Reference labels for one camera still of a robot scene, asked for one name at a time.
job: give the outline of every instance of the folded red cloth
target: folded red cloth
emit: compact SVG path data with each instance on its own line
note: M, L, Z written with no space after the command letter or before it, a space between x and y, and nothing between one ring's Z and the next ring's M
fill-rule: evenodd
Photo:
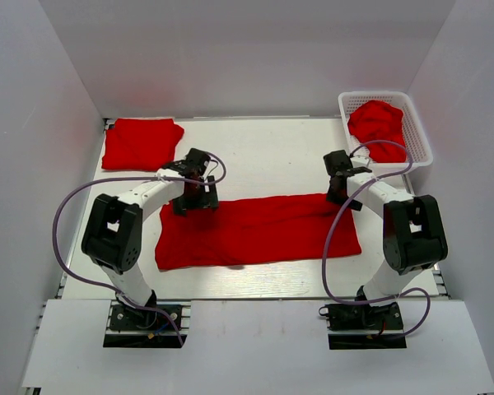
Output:
M157 171L174 160L183 133L173 119L118 119L106 131L102 168Z
M389 140L402 146L403 111L384 101L370 100L356 109L347 122L350 134L359 142ZM370 144L370 158L377 163L405 162L406 152L391 144Z
M339 208L322 193L220 202L215 211L191 210L186 217L176 216L171 204L163 206L157 266L165 270L321 258ZM352 213L346 210L328 256L359 253Z

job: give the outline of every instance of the robotic arm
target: robotic arm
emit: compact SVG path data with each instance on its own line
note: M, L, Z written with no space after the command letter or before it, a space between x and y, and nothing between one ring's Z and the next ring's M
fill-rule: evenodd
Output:
M216 185L188 184L183 179L203 181L210 156L191 149L183 160L170 162L157 171L157 181L150 181L117 196L99 195L91 209L82 252L99 265L114 286L139 306L155 307L156 293L145 282L137 259L141 253L142 223L161 206L173 201L174 211L185 215L187 209L218 207ZM182 178L171 181L168 178ZM214 182L208 176L207 183ZM155 314L128 306L134 321L146 327Z
M348 196L375 178L364 167L362 158L350 158L345 151L327 154L324 163L331 176L327 196L330 202L344 203ZM353 201L349 207L359 211L362 205L384 220L384 261L357 292L356 300L371 300L367 306L328 307L330 315L336 316L338 328L344 328L345 323L350 329L376 327L387 321L390 314L398 317L394 300L372 300L400 294L413 278L448 254L439 208L432 196L416 197L377 181L360 193L359 202Z

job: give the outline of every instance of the gray wall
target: gray wall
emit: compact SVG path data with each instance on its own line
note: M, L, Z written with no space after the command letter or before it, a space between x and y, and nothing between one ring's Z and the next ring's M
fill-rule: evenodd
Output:
M439 200L445 282L466 301L494 378L494 1L457 1L409 94L435 158L416 190Z
M0 0L0 395L16 393L42 304L57 289L51 221L65 193L91 177L100 130L42 7ZM76 218L63 223L65 251Z
M406 91L454 0L40 0L105 117L326 115Z

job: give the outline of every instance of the plastic laundry basket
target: plastic laundry basket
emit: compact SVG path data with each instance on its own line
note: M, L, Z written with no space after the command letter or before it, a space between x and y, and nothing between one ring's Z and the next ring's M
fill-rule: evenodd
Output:
M353 151L354 148L357 148L360 145L360 142L349 134L347 121L353 111L370 100L381 100L403 111L403 137L406 148L410 154L412 154L412 170L417 167L428 166L434 160L434 157L431 154L430 145L428 144L428 140L426 139L426 135L413 107L412 101L408 95L403 92L358 91L344 92L338 96L338 105L340 107L340 114L343 118L344 132L346 133L347 145L350 152ZM360 155L367 156L369 153L370 152L365 147L359 150ZM375 163L374 161L370 163L370 168L377 175L401 170L405 167L406 163Z

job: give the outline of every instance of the crumpled red cloth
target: crumpled red cloth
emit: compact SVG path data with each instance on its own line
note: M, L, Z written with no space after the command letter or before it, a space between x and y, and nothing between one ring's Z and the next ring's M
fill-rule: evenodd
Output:
M105 170L158 171L174 160L184 130L173 119L117 119L106 131Z
M350 134L359 142L389 140L406 146L403 138L403 111L379 100L370 100L356 109L347 122ZM391 144L370 144L370 158L377 163L406 161L406 152Z
M322 193L220 202L215 211L190 210L186 217L176 216L171 204L163 206L157 266L167 270L318 259L339 208ZM346 210L328 256L359 253L352 212Z

